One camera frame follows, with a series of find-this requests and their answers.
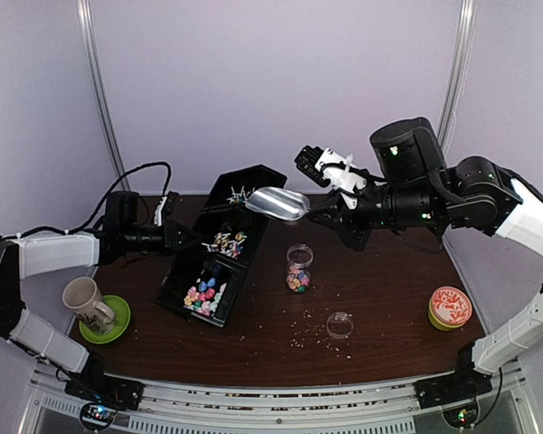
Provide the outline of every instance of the silver scoop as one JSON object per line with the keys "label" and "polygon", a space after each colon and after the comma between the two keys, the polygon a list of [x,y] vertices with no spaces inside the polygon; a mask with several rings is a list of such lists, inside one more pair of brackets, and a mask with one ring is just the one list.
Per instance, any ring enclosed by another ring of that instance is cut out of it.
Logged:
{"label": "silver scoop", "polygon": [[291,190],[262,187],[250,195],[245,207],[273,219],[295,222],[310,210],[310,199]]}

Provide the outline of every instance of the wooden tabletop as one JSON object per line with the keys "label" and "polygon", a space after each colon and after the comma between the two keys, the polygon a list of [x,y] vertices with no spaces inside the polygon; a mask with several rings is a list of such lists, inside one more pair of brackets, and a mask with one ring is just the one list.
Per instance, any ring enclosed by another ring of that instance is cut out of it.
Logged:
{"label": "wooden tabletop", "polygon": [[[204,196],[185,196],[175,218],[191,226]],[[426,230],[406,238],[434,245]],[[306,243],[314,251],[310,290],[286,288],[286,250]],[[131,323],[116,342],[89,344],[107,371],[139,378],[224,386],[291,387],[374,382],[454,367],[457,350],[483,336],[476,315],[460,330],[444,333],[427,318],[433,291],[462,288],[446,252],[411,250],[389,231],[374,231],[363,252],[346,249],[335,233],[305,221],[270,222],[243,290],[224,328],[185,320],[154,304],[172,259],[149,259],[125,269],[99,269],[103,294],[124,297]],[[335,311],[353,315],[348,339],[325,330]]]}

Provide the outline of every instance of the jar lid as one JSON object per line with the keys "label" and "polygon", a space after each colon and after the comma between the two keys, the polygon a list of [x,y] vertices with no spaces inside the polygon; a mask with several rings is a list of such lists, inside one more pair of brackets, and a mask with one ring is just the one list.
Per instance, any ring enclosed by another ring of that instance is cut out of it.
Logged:
{"label": "jar lid", "polygon": [[448,326],[463,326],[472,316],[472,303],[459,289],[440,287],[433,292],[430,309],[436,319]]}

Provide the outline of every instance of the clear plastic jar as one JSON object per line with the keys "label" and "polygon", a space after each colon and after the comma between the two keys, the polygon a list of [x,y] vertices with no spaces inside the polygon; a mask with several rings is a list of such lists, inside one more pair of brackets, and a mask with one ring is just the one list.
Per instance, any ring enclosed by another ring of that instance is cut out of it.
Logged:
{"label": "clear plastic jar", "polygon": [[314,260],[314,252],[305,244],[294,244],[288,249],[287,259],[288,288],[294,292],[305,292],[310,286],[309,267]]}

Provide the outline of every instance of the beige mug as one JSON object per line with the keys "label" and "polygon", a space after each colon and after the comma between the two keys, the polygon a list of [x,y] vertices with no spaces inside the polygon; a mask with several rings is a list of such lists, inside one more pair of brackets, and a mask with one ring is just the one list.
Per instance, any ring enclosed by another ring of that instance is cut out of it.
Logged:
{"label": "beige mug", "polygon": [[62,302],[93,333],[106,335],[115,326],[115,312],[92,278],[76,278],[62,292]]}

